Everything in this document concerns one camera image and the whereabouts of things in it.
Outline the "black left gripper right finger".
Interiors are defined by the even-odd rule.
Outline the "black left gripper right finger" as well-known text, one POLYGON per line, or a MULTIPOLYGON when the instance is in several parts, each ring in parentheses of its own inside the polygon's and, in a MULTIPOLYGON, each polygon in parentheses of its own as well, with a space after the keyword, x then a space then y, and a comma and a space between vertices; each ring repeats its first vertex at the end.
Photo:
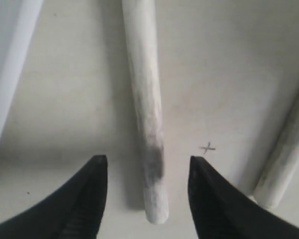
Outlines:
POLYGON ((264 210, 203 157, 190 158, 188 200, 200 239, 299 239, 299 228, 264 210))

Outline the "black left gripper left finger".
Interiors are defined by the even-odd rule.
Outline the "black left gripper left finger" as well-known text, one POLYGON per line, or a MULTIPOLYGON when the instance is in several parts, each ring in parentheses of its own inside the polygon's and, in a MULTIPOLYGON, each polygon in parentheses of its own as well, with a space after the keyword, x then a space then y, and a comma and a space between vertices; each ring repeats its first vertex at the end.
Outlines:
POLYGON ((107 158, 93 156, 59 189, 0 223, 0 239, 95 239, 107 200, 107 158))

